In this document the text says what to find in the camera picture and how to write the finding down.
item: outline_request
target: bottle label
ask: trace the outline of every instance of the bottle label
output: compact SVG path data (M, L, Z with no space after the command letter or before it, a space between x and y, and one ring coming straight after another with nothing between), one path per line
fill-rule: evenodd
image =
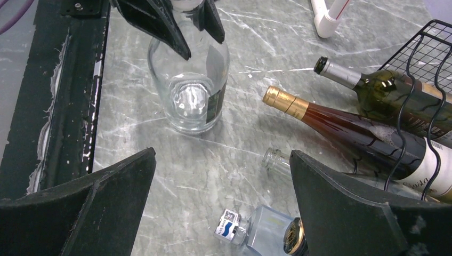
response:
M422 83L422 92L427 93L437 99L442 99L442 93L433 85ZM446 102L452 104L450 94L446 93Z
M306 247L303 240L305 240L303 223L300 217L297 217L289 224L284 233L284 252L290 255L295 254L300 247Z
M397 181L418 191L424 190L425 185L433 176L437 165L437 158L427 144L427 138L424 138L424 140L425 154L419 167L410 176ZM441 158L441 167L437 178L430 186L429 194L435 197L444 196L445 198L452 199L452 149L434 141L432 141L432 146Z
M435 141L448 147L452 147L452 131L449 131L439 138L436 138Z
M240 223L240 215L231 210L224 210L221 215L220 222L215 230L215 234L221 238L225 238L227 241L232 241L234 235L237 232L237 228Z
M221 88L214 95L209 97L209 101L207 103L207 120L206 123L211 122L215 119L221 112L221 108L223 107L223 99L224 92L226 90L226 83L223 88Z
M421 137L427 137L427 131L429 130L430 120L425 121L418 118L412 113L404 113L402 115L402 120L405 124L404 130L416 133ZM432 138L447 147L452 147L452 131L449 129L442 129L440 125L433 126L431 130Z

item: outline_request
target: gold bottle cap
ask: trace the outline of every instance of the gold bottle cap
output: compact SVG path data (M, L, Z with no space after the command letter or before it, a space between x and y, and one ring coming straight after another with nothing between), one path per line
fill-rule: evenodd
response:
M262 101L301 120L308 109L309 102L282 91L275 86L269 86Z
M300 217L297 217L289 224L284 234L284 252L289 255L305 255L300 253L307 250L305 240L303 223Z

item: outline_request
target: glass bottle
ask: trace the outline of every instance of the glass bottle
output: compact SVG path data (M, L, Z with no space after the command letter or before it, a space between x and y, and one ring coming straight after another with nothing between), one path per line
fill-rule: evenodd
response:
M396 129L360 115L323 107L270 86L263 101L315 129L351 158L362 159L387 177L401 154L402 139ZM437 158L426 138L402 132L406 152L392 176L397 182L423 191L434 174ZM432 141L441 167L428 193L452 202L452 149Z
M277 175L282 175L287 177L290 181L292 180L292 174L290 172L290 156L284 154L279 149L269 148L262 159L262 167L264 167L268 172L276 173ZM349 177L352 177L356 180L359 180L369 186L374 188L378 188L384 190L384 184L386 182L385 179L376 177L376 176L366 176L363 174L356 173L343 173ZM399 184L395 181L390 181L388 186L388 192L394 193L399 196L404 196L412 199L420 199L422 193L416 190L413 190L407 186ZM435 201L438 200L427 197L427 201Z
M358 112L362 116L387 125L396 126L400 107L413 88L410 77L393 71L379 70L362 74L340 66L327 57L321 57L314 71L356 92ZM415 90L404 107L400 127L420 137L426 137L433 115L440 106L442 94L435 87L415 82ZM452 95L446 93L446 102L435 119L432 139L452 147Z
M284 237L294 220L283 213L261 205L248 219L231 210L224 210L214 236L237 246L235 255L285 256Z
M202 22L204 0L171 0L173 16L191 51L186 61L168 45L151 40L148 64L170 124L184 134L212 128L221 116L228 78L229 50L206 30Z

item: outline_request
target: screw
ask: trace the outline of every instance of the screw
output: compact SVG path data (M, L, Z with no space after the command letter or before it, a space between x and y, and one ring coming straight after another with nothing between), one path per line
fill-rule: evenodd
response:
M74 6L78 11L81 11L83 9L83 7L80 3L76 3Z

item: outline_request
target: wine rack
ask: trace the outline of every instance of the wine rack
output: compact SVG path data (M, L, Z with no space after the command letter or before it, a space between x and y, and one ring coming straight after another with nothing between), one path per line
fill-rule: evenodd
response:
M434 124L435 118L446 101L446 93L452 93L451 55L452 25L440 20L431 20L379 69L391 69L403 72L412 79L413 85L415 80L418 79L423 83L434 85L443 95L437 111L432 116L427 134L427 144L436 155L437 165L433 176L424 188L421 198L422 200L425 198L430 185L438 176L441 166L441 158L433 147L430 136L431 128L433 126L432 124ZM409 101L414 90L417 89L413 86L411 92L405 98L398 114L397 131L403 141L401 147L402 151L396 165L393 167L392 172L386 181L385 189L387 188L389 180L405 154L406 142L400 132L400 117L404 111L404 106Z

